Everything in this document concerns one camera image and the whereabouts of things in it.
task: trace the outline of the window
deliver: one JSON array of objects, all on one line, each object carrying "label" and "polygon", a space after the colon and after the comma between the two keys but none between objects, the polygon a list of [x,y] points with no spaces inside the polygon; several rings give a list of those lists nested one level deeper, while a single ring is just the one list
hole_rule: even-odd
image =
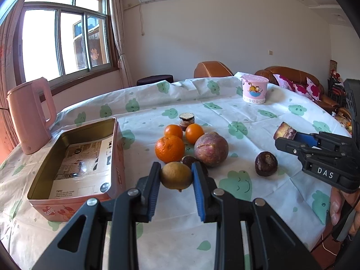
[{"label": "window", "polygon": [[21,82],[53,87],[111,67],[107,0],[25,0],[19,21]]}]

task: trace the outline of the pink curtain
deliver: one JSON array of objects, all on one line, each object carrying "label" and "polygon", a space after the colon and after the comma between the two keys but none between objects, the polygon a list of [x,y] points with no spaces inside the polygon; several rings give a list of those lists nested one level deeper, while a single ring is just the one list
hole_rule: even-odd
[{"label": "pink curtain", "polygon": [[11,49],[23,4],[24,0],[19,0],[0,25],[0,162],[19,144],[9,112],[6,77],[13,73],[13,66],[10,64]]}]

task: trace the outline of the brown armchair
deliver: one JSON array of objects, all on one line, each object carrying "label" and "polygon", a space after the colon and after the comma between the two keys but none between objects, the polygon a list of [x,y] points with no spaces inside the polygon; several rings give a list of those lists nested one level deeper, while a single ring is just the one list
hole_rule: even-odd
[{"label": "brown armchair", "polygon": [[339,104],[324,94],[323,86],[320,84],[319,80],[316,77],[314,77],[313,75],[303,72],[303,71],[300,71],[300,70],[296,70],[296,69],[292,69],[292,68],[288,68],[288,67],[280,67],[280,66],[268,67],[268,68],[265,68],[264,70],[259,70],[255,73],[255,75],[259,75],[259,76],[269,79],[270,83],[279,85],[278,81],[275,79],[273,74],[279,74],[281,76],[288,78],[292,82],[299,83],[304,86],[306,86],[306,84],[307,84],[306,78],[308,77],[320,89],[320,100],[321,101],[315,101],[315,103],[319,107],[321,107],[322,109],[327,111],[329,114],[331,114],[331,112],[338,111],[338,109],[340,107]]}]

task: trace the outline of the curtain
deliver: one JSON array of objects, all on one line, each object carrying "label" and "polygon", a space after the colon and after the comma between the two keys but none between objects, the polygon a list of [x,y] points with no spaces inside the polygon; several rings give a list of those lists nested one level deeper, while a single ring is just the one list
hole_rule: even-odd
[{"label": "curtain", "polygon": [[124,0],[110,0],[110,15],[115,45],[119,54],[117,65],[120,69],[122,88],[131,87],[133,81],[124,53]]},{"label": "curtain", "polygon": [[19,144],[15,128],[9,112],[7,100],[8,89],[6,77],[13,74],[10,56],[16,24],[18,22],[24,0],[18,0],[0,25],[0,161]]}]

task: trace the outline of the leather sofa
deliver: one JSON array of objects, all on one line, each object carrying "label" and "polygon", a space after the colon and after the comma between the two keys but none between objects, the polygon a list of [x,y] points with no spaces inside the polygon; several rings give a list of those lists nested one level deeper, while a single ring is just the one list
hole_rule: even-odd
[{"label": "leather sofa", "polygon": [[255,75],[266,77],[267,79],[269,79],[270,83],[279,85],[278,81],[275,79],[273,74],[279,74],[281,76],[288,78],[290,81],[294,83],[299,83],[303,86],[306,86],[307,84],[306,78],[311,79],[311,81],[314,82],[314,84],[318,86],[320,89],[321,101],[316,100],[315,103],[318,106],[320,106],[322,109],[327,111],[329,114],[331,114],[331,112],[338,111],[340,107],[339,104],[324,94],[324,88],[315,76],[300,70],[296,70],[288,67],[280,67],[280,66],[267,67],[264,70],[259,70],[255,73]]},{"label": "leather sofa", "polygon": [[[315,101],[315,103],[319,105],[322,109],[327,111],[329,114],[331,114],[331,112],[337,112],[339,110],[339,104],[324,94],[323,86],[320,84],[319,80],[313,75],[300,70],[280,66],[268,67],[255,73],[255,75],[266,77],[267,79],[269,79],[270,83],[279,85],[273,74],[280,74],[288,78],[292,82],[296,82],[305,86],[307,83],[306,77],[310,78],[312,82],[314,82],[314,84],[319,87],[321,93],[321,101]],[[201,62],[197,65],[194,71],[194,78],[227,77],[233,75],[234,74],[230,71],[228,67],[218,61]]]}]

